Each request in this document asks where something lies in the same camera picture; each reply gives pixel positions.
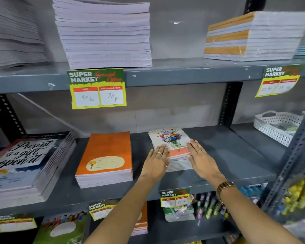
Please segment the low stack of orange notebooks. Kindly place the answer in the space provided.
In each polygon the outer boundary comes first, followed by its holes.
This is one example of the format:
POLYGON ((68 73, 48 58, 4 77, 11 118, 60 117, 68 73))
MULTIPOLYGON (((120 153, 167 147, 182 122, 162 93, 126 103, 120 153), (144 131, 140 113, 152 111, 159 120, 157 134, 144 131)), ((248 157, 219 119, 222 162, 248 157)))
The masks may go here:
POLYGON ((147 217, 147 202, 144 203, 142 210, 138 216, 138 220, 131 233, 132 236, 143 235, 148 233, 148 217, 147 217))

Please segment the stack of floral cover notebooks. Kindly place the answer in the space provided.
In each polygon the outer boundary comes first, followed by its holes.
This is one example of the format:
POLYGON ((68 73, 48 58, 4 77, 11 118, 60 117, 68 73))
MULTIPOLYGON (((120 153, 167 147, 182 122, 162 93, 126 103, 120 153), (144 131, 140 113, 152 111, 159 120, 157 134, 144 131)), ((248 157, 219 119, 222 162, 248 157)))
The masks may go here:
POLYGON ((167 146, 167 158, 170 160, 170 163, 166 172, 192 169, 191 162, 187 158, 187 155, 190 153, 187 147, 190 138, 181 128, 160 128, 150 131, 148 135, 152 141, 154 149, 159 145, 167 146))

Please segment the person's right hand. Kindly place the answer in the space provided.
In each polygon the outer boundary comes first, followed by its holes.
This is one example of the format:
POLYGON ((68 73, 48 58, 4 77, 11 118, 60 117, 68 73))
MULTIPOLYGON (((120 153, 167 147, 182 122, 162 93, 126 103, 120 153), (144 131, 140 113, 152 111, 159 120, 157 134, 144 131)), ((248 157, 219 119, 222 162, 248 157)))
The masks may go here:
POLYGON ((187 143, 187 148, 195 160, 192 168, 200 177, 206 179, 210 184, 216 185, 226 181, 213 157, 205 151, 198 141, 191 139, 187 143))

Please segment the small stack of floral notebooks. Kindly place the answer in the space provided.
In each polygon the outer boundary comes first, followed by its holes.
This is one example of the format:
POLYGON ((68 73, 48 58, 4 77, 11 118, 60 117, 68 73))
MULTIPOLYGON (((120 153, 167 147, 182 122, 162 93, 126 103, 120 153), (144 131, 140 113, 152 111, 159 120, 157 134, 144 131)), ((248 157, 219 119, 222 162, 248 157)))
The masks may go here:
POLYGON ((186 205, 175 208, 163 208, 165 220, 167 222, 193 221, 195 220, 192 201, 186 205))

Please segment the grey slotted side rack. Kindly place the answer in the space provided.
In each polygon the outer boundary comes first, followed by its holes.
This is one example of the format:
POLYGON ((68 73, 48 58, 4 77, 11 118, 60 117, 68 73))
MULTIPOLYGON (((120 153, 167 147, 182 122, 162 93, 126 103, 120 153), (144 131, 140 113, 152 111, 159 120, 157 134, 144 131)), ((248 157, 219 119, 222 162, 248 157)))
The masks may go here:
POLYGON ((280 171, 274 182, 265 189, 261 210, 276 222, 284 224, 287 217, 279 213, 279 206, 290 185, 305 177, 305 116, 280 160, 280 171))

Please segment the stack of orange-spined white notebooks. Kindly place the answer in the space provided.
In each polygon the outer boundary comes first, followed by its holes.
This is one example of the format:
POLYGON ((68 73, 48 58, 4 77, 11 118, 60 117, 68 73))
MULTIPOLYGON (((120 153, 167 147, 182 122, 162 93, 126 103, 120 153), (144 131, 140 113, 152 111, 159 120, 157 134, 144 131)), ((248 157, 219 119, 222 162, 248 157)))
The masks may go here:
POLYGON ((289 60, 305 36, 305 11, 254 11, 208 27, 204 58, 289 60))

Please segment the person's left forearm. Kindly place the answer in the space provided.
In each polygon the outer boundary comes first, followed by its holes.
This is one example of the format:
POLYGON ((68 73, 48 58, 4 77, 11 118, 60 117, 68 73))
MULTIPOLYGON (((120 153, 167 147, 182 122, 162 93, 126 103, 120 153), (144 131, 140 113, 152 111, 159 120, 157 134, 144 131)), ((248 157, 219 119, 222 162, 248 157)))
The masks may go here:
POLYGON ((84 244, 127 244, 156 177, 141 175, 84 244))

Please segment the person's left hand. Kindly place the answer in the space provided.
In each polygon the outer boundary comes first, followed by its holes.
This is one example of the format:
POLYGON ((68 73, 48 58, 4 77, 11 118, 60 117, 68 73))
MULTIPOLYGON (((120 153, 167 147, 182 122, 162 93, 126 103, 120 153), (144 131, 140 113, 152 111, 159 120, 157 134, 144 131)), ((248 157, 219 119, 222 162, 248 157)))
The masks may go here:
POLYGON ((168 147, 166 145, 159 145, 156 147, 155 160, 147 162, 147 158, 144 161, 141 174, 138 181, 142 181, 147 184, 155 185, 165 175, 164 173, 164 161, 167 158, 168 147))

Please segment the pile of yellow packets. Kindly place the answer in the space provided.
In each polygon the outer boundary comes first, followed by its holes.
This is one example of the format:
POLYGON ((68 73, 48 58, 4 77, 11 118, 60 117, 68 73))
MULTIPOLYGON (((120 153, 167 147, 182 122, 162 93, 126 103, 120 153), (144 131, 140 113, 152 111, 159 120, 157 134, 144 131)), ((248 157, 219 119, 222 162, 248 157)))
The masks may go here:
POLYGON ((282 199, 280 213, 286 215, 296 209, 305 209, 305 178, 291 185, 282 199))

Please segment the stack of green cover notebooks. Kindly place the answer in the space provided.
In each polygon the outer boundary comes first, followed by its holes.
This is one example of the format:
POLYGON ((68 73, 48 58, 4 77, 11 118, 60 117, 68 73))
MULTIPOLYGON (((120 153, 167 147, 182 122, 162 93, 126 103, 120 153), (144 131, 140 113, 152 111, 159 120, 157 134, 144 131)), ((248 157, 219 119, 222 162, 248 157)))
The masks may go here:
POLYGON ((33 244, 83 244, 89 225, 90 218, 84 210, 46 216, 33 244))

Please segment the pile of blue packets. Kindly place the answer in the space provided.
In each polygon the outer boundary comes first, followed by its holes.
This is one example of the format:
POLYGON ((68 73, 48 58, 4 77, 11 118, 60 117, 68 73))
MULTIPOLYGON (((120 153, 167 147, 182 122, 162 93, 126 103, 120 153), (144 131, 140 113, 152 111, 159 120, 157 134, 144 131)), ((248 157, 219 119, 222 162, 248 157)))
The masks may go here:
POLYGON ((267 185, 268 183, 247 185, 247 186, 238 187, 238 190, 243 195, 245 195, 250 200, 252 200, 253 203, 257 204, 267 185))

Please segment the green and yellow price tag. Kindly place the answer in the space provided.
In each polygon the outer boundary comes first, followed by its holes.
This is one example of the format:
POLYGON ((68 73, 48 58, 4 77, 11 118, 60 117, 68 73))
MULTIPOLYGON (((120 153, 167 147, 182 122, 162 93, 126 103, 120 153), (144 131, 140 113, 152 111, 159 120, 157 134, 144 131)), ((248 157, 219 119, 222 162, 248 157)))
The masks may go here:
POLYGON ((73 110, 127 105, 123 68, 69 70, 67 77, 73 110))
POLYGON ((175 208, 187 205, 190 201, 190 188, 163 190, 159 193, 162 208, 175 208))
POLYGON ((28 214, 10 214, 0 216, 0 233, 10 233, 36 229, 37 223, 28 214))
POLYGON ((93 221, 98 221, 106 218, 118 202, 118 199, 109 199, 89 205, 88 209, 93 221))
POLYGON ((299 81, 302 69, 303 65, 300 64, 265 67, 255 98, 289 92, 299 81))

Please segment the stack of lettering cover notebooks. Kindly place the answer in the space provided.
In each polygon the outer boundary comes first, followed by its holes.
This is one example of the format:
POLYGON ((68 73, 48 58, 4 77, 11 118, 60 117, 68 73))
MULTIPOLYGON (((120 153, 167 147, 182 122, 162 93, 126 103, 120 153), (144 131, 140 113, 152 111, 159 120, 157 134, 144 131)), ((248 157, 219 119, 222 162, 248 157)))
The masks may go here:
POLYGON ((0 151, 0 209, 47 201, 75 147, 67 131, 30 134, 0 151))

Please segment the white perforated plastic basket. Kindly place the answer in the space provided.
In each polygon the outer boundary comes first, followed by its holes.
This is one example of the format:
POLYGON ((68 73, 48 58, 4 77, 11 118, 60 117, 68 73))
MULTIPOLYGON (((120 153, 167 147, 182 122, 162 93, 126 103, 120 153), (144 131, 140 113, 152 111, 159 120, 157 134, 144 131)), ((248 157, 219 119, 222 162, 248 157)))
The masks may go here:
POLYGON ((288 147, 304 116, 305 111, 290 113, 269 110, 255 115, 253 126, 258 131, 288 147))

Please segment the person's right forearm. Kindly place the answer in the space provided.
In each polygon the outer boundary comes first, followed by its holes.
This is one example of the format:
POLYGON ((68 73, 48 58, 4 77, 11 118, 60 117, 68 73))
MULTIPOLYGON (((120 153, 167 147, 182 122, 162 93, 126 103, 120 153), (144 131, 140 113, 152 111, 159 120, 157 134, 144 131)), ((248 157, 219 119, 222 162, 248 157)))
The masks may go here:
POLYGON ((303 244, 235 186, 223 188, 220 199, 248 244, 303 244))

